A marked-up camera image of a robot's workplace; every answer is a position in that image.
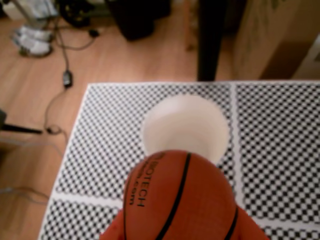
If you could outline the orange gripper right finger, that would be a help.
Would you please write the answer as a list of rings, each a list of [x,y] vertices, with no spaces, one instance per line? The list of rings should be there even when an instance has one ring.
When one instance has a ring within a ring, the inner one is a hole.
[[[239,206],[237,206],[237,220],[232,233],[233,240],[268,240],[264,231]]]

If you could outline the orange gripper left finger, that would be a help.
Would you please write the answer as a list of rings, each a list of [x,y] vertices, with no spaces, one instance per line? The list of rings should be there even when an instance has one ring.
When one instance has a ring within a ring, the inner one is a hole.
[[[100,240],[124,240],[124,210],[120,210],[108,228],[99,236]]]

